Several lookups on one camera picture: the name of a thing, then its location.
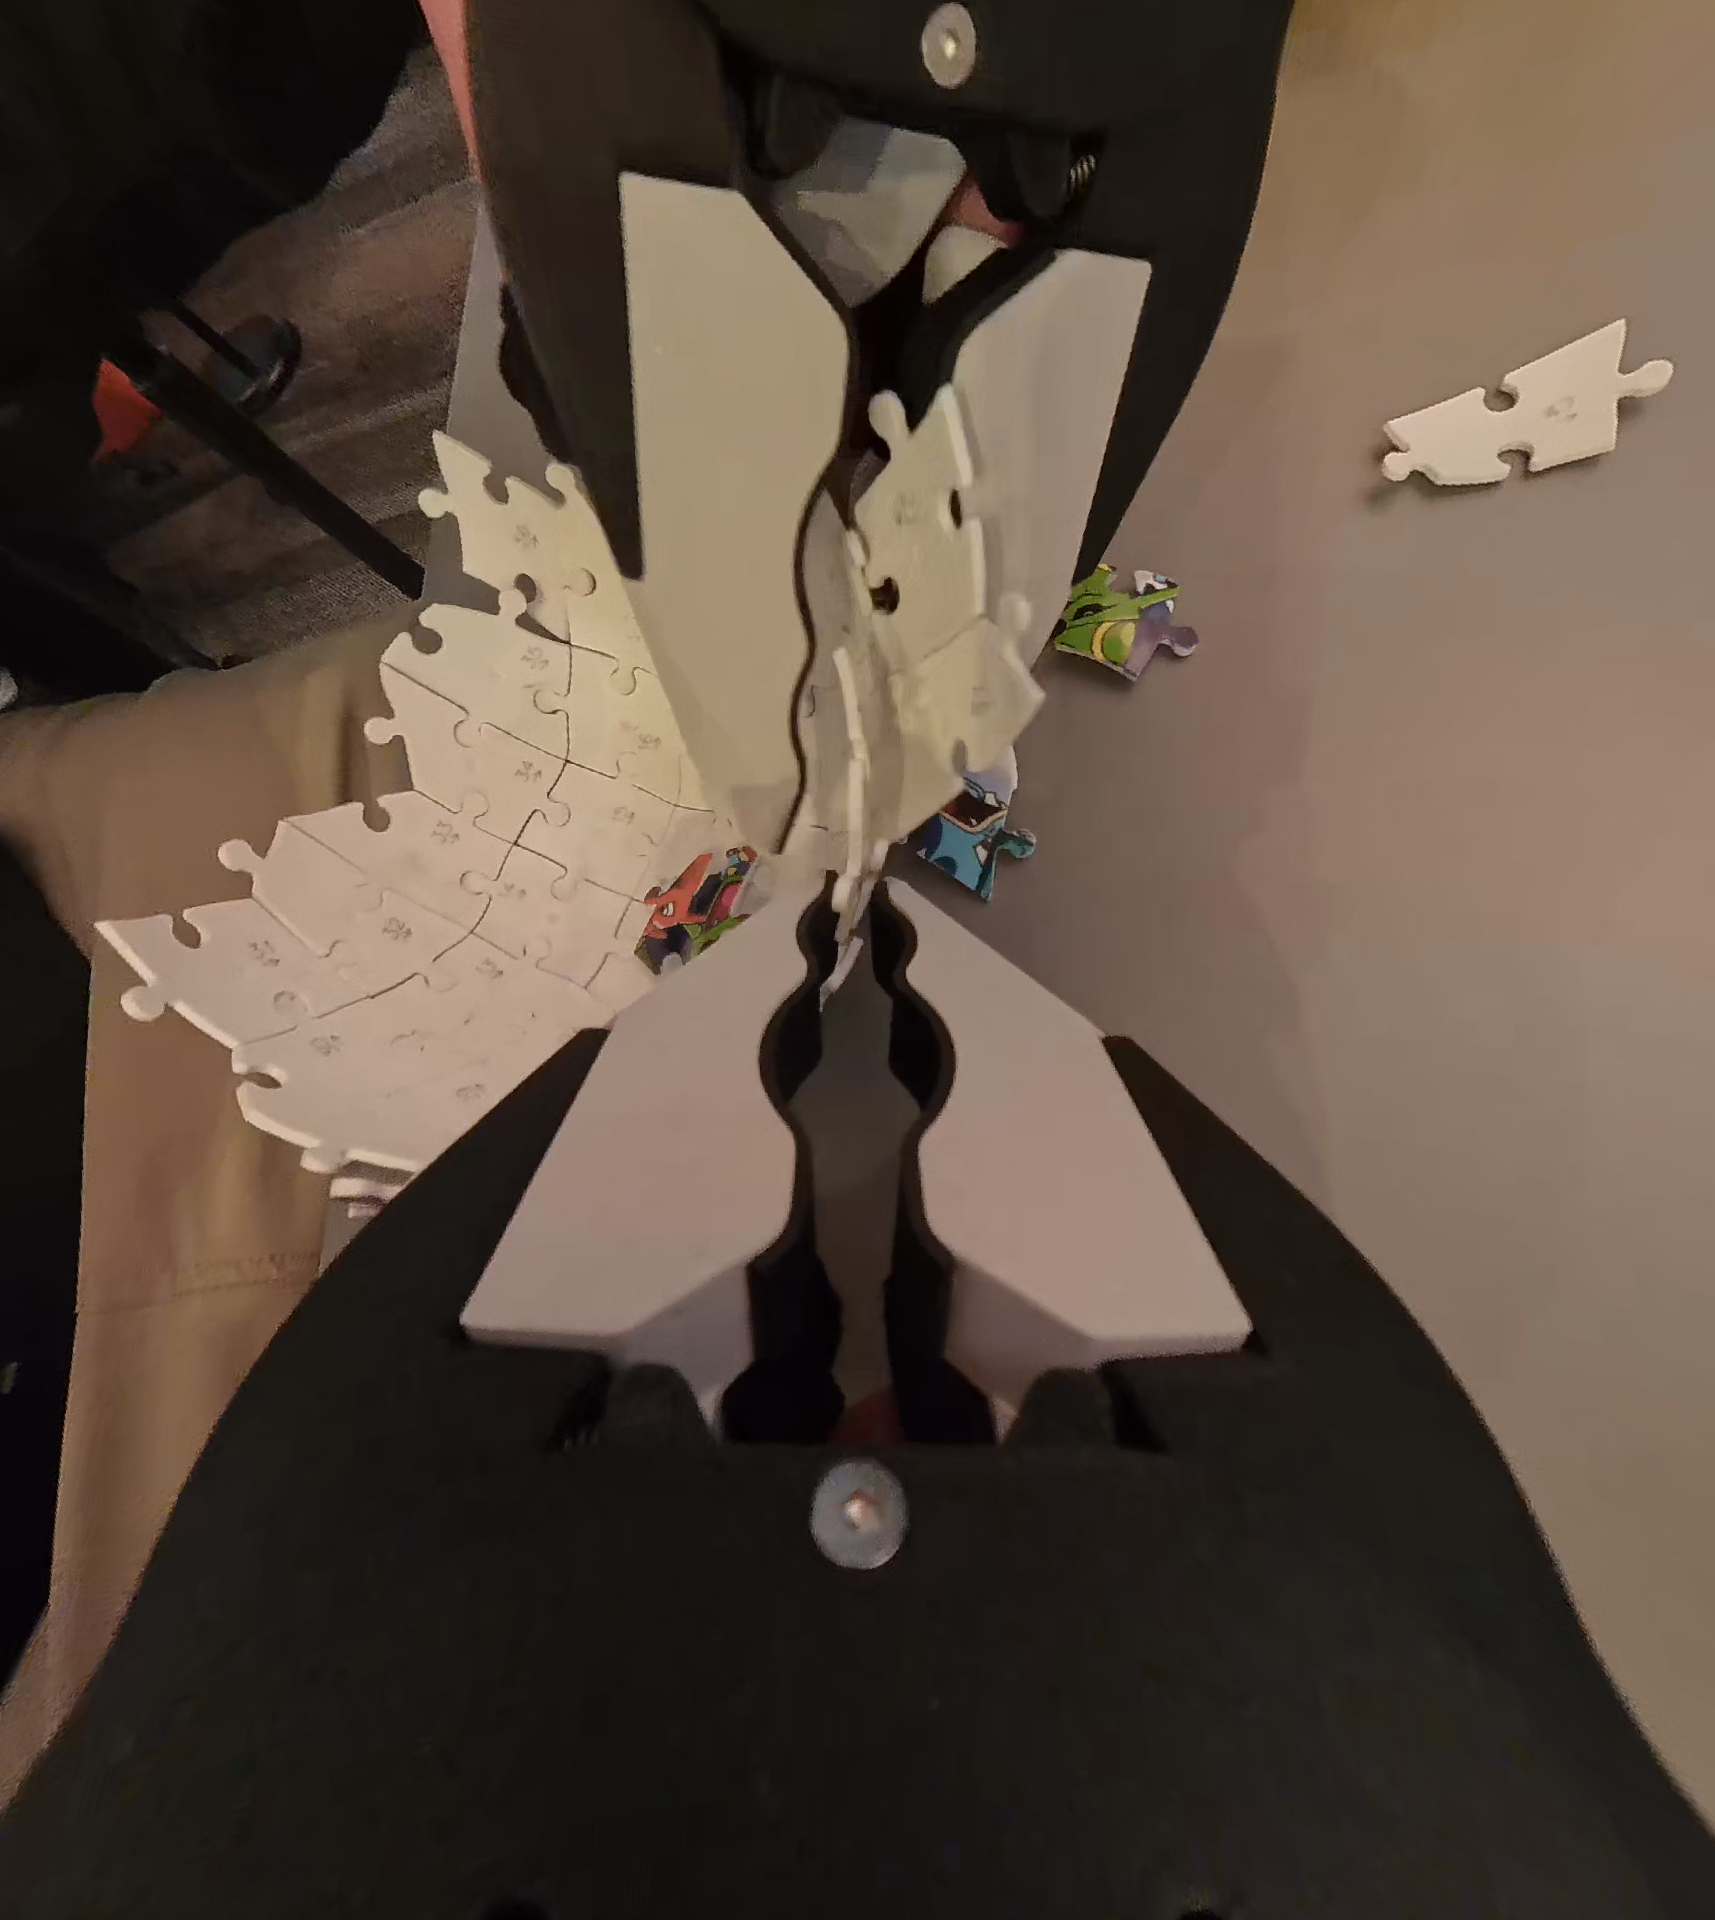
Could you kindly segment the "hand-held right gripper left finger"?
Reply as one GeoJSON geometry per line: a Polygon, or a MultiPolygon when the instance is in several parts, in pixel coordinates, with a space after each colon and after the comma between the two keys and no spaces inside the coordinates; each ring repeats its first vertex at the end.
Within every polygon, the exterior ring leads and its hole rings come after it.
{"type": "Polygon", "coordinates": [[[793,891],[611,1020],[461,1312],[479,1343],[663,1367],[727,1439],[843,1414],[843,1310],[793,1101],[821,1060],[833,887],[793,891]]]}

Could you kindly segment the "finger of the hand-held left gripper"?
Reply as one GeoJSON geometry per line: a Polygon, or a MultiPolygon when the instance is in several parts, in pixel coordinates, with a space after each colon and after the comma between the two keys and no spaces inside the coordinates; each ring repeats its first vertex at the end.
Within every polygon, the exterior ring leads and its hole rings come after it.
{"type": "Polygon", "coordinates": [[[625,173],[639,631],[705,798],[777,852],[803,790],[799,547],[839,447],[843,310],[727,188],[625,173]]]}
{"type": "Polygon", "coordinates": [[[923,650],[979,701],[1033,701],[1029,664],[1077,581],[1151,268],[1051,252],[957,348],[923,432],[923,650]]]}

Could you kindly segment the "black chair base with casters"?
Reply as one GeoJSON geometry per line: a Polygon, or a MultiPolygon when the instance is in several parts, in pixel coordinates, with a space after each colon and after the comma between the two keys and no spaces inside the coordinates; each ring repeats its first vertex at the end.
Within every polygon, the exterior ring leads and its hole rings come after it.
{"type": "Polygon", "coordinates": [[[331,547],[413,605],[423,566],[151,344],[131,309],[0,300],[0,666],[67,697],[135,692],[213,663],[183,640],[57,510],[101,444],[101,366],[331,547]]]}

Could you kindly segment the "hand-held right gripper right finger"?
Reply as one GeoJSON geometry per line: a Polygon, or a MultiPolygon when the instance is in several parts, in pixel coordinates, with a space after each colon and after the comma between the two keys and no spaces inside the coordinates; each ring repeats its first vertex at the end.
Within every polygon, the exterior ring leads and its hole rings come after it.
{"type": "Polygon", "coordinates": [[[895,881],[869,955],[917,1106],[883,1285],[901,1436],[989,1444],[1047,1374],[1243,1349],[1251,1316],[1101,1030],[895,881]]]}

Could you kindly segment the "colourful puzzle ball shell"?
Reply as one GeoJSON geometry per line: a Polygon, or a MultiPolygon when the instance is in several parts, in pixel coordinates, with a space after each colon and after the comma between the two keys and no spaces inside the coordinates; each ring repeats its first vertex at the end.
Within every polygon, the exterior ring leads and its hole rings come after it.
{"type": "Polygon", "coordinates": [[[777,848],[709,796],[573,471],[537,485],[433,435],[423,516],[491,605],[433,603],[379,657],[365,737],[409,782],[227,841],[233,899],[97,935],[125,1016],[229,1053],[245,1120],[321,1177],[407,1179],[523,1075],[795,887],[833,876],[843,949],[889,845],[961,798],[1041,703],[995,609],[965,408],[869,402],[885,463],[813,539],[805,790],[777,848]]]}

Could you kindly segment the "blue red puzzle piece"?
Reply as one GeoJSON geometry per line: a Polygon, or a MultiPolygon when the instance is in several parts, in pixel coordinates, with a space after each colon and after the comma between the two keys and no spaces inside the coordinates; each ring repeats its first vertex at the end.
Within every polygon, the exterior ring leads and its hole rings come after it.
{"type": "Polygon", "coordinates": [[[1029,861],[1035,834],[1011,826],[1017,790],[1015,753],[1007,746],[987,766],[965,772],[945,807],[913,829],[903,847],[979,901],[993,896],[1001,862],[1029,861]]]}

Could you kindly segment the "white joined puzzle piece pair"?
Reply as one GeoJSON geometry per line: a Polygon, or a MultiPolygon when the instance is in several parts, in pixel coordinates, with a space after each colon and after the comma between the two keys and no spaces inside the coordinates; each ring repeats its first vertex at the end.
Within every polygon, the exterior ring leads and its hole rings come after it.
{"type": "Polygon", "coordinates": [[[1608,454],[1616,444],[1620,402],[1660,395],[1674,368],[1648,358],[1620,366],[1626,324],[1616,319],[1506,372],[1496,390],[1470,388],[1382,426],[1388,451],[1378,460],[1384,483],[1420,476],[1436,488],[1498,485],[1506,458],[1524,456],[1528,473],[1562,469],[1608,454]]]}

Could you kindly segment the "green colourful puzzle piece pair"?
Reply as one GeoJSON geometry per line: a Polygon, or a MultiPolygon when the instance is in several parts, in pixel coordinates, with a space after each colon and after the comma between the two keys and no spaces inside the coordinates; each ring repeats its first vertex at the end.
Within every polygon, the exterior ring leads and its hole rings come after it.
{"type": "Polygon", "coordinates": [[[1185,660],[1199,646],[1195,629],[1177,618],[1177,596],[1179,584],[1155,571],[1125,578],[1101,560],[1069,590],[1049,648],[1137,684],[1153,660],[1185,660]]]}

